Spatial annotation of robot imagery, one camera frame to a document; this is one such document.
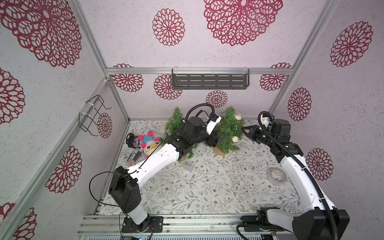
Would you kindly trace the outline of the green christmas tree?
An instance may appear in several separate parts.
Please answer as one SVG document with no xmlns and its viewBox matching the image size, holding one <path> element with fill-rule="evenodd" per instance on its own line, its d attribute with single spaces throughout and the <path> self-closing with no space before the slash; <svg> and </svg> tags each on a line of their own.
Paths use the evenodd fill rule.
<svg viewBox="0 0 384 240">
<path fill-rule="evenodd" d="M 184 126 L 184 115 L 179 107 L 176 107 L 172 116 L 168 119 L 165 126 L 165 133 L 161 137 L 161 145 L 164 146 L 172 138 L 171 135 L 176 134 Z M 190 150 L 187 151 L 182 157 L 179 157 L 178 162 L 183 162 L 186 159 L 191 159 L 194 156 L 193 150 L 197 148 L 197 145 L 189 146 Z"/>
<path fill-rule="evenodd" d="M 236 111 L 234 107 L 227 108 L 222 114 L 223 117 L 217 133 L 225 135 L 225 137 L 220 140 L 217 147 L 214 147 L 214 153 L 221 157 L 229 152 L 237 152 L 240 150 L 238 142 L 243 136 L 242 127 L 245 126 L 242 115 Z"/>
</svg>

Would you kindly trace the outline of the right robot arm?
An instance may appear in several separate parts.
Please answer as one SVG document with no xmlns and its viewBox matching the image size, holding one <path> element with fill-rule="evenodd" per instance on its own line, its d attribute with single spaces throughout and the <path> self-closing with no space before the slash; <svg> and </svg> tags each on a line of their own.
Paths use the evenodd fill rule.
<svg viewBox="0 0 384 240">
<path fill-rule="evenodd" d="M 350 217 L 345 210 L 339 210 L 321 189 L 302 150 L 290 141 L 290 130 L 288 121 L 275 119 L 266 111 L 259 113 L 258 124 L 242 128 L 250 140 L 270 148 L 290 177 L 303 205 L 303 213 L 291 214 L 278 208 L 264 207 L 258 210 L 255 224 L 242 217 L 244 223 L 238 227 L 288 231 L 298 240 L 339 240 Z"/>
</svg>

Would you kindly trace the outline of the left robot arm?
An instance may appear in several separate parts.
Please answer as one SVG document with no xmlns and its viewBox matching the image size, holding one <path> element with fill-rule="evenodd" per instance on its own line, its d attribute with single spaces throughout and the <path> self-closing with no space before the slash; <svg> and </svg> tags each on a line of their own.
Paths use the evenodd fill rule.
<svg viewBox="0 0 384 240">
<path fill-rule="evenodd" d="M 138 232 L 153 227 L 150 215 L 141 204 L 143 185 L 161 169 L 188 154 L 195 145 L 206 143 L 216 147 L 221 135 L 215 130 L 221 119 L 213 105 L 198 104 L 187 112 L 178 131 L 166 137 L 148 158 L 134 165 L 132 171 L 118 167 L 111 172 L 108 192 L 115 201 L 114 205 L 121 209 Z"/>
</svg>

